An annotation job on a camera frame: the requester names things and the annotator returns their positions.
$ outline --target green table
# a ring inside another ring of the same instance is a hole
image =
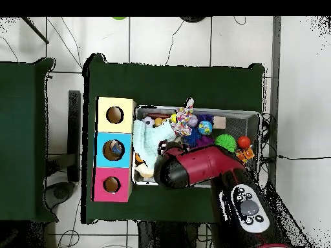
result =
[[[0,220],[55,220],[43,202],[45,77],[53,63],[0,63]]]
[[[261,112],[264,68],[157,67],[105,63],[93,54],[83,67],[82,216],[86,221],[162,220],[213,222],[209,189],[164,189],[134,185],[127,203],[91,201],[94,113],[96,96],[132,98],[137,105],[182,106]]]

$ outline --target gray bin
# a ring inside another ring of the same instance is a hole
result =
[[[136,107],[135,117],[138,120],[144,119],[148,113],[166,113],[172,114],[177,107],[156,107],[145,108]],[[230,134],[236,140],[241,136],[247,136],[253,143],[253,151],[255,157],[248,160],[246,166],[258,171],[259,159],[261,156],[261,132],[262,132],[262,117],[258,112],[254,111],[240,111],[240,110],[219,110],[219,109],[207,109],[207,108],[193,108],[193,114],[209,114],[213,116],[221,116],[226,118],[225,129],[213,129],[211,137],[215,139],[221,134]],[[153,177],[143,178],[134,169],[134,152],[133,152],[133,165],[132,165],[132,180],[139,185],[158,185]],[[203,181],[197,183],[194,187],[210,187],[210,181]]]

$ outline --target green spiky ball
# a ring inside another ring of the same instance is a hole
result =
[[[237,148],[237,142],[235,141],[235,138],[229,134],[222,134],[218,136],[215,140],[215,144],[219,145],[220,147],[224,147],[231,152],[235,152],[235,149]]]

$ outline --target orange toy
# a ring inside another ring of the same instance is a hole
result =
[[[139,155],[136,153],[136,160],[139,161],[140,163],[143,163],[144,161],[140,159]]]
[[[236,156],[238,159],[240,159],[241,161],[243,161],[244,163],[247,163],[247,161],[249,159],[252,159],[253,157],[255,157],[251,147],[248,147],[247,149],[245,150],[237,150],[235,152]]]

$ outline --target purple toy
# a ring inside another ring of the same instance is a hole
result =
[[[187,125],[189,127],[195,127],[197,124],[198,124],[198,118],[194,114],[192,114]]]
[[[209,121],[211,124],[213,124],[213,118],[214,116],[208,115],[208,114],[199,114],[198,115],[198,122],[200,123],[201,121]]]
[[[206,135],[202,135],[201,139],[197,140],[197,145],[195,147],[205,147],[206,145],[211,145],[214,140]]]

